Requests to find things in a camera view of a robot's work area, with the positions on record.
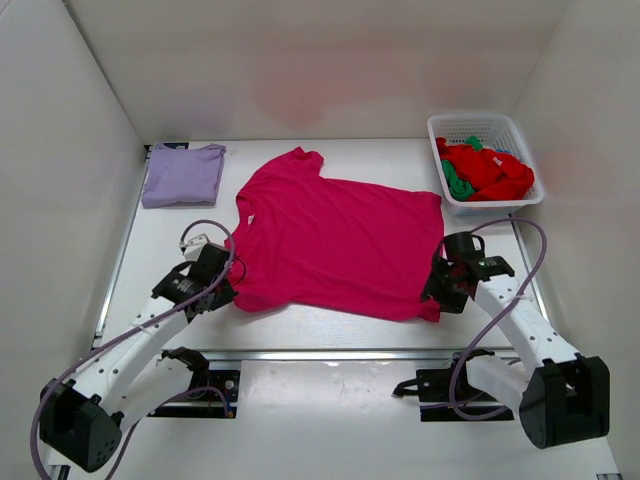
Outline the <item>pink t-shirt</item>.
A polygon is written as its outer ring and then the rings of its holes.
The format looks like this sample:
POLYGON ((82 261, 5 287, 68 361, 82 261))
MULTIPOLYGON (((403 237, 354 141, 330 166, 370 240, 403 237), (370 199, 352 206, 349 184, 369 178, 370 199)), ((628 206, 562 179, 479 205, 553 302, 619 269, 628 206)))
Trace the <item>pink t-shirt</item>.
POLYGON ((421 293, 444 235, 428 191, 326 178, 300 147, 260 167, 239 190, 234 304, 262 313, 290 304, 436 323, 421 293))

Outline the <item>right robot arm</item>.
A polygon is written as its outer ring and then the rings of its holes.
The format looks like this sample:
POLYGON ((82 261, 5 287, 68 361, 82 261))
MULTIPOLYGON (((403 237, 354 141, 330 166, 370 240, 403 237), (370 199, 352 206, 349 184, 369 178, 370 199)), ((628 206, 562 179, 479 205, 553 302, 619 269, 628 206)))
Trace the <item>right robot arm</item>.
POLYGON ((604 437, 610 430, 610 372, 586 357, 544 319, 525 285, 500 256, 485 253, 473 232, 447 235, 432 257, 422 292, 446 313, 473 301, 496 321, 517 360, 472 344, 448 366, 421 369, 399 383, 396 398, 415 396, 424 411, 451 411, 464 420, 515 418, 539 449, 604 437))

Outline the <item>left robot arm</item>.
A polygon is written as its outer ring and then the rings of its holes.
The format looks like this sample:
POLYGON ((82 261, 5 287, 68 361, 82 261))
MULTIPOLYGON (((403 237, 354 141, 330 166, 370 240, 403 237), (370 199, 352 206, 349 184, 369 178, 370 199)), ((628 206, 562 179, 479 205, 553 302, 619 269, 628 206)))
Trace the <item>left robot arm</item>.
POLYGON ((203 354, 167 343, 198 316, 232 302, 233 251, 203 241, 152 289, 125 339, 96 349, 41 393, 40 440, 87 473, 118 463, 133 429, 162 405, 204 394, 229 403, 209 379, 203 354))

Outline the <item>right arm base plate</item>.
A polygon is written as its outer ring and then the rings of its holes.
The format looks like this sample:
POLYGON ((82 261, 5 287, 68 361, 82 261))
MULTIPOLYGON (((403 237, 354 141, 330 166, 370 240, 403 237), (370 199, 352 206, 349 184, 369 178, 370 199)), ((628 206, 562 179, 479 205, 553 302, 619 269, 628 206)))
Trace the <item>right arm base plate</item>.
MULTIPOLYGON (((413 379, 404 380, 396 385, 392 396, 417 397, 422 422, 463 421, 453 410, 449 398, 453 370, 453 367, 418 369, 413 379)), ((469 386, 462 379, 456 385, 455 399, 459 408, 469 415, 484 415, 501 408, 489 394, 469 386)))

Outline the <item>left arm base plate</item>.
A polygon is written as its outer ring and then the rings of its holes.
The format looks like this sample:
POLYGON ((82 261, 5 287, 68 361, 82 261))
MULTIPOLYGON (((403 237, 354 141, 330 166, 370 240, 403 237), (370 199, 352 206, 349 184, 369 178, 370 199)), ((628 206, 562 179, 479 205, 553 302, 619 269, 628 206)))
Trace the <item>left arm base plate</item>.
POLYGON ((210 369, 193 380, 187 393, 148 414, 151 418, 234 419, 239 400, 241 371, 210 369))

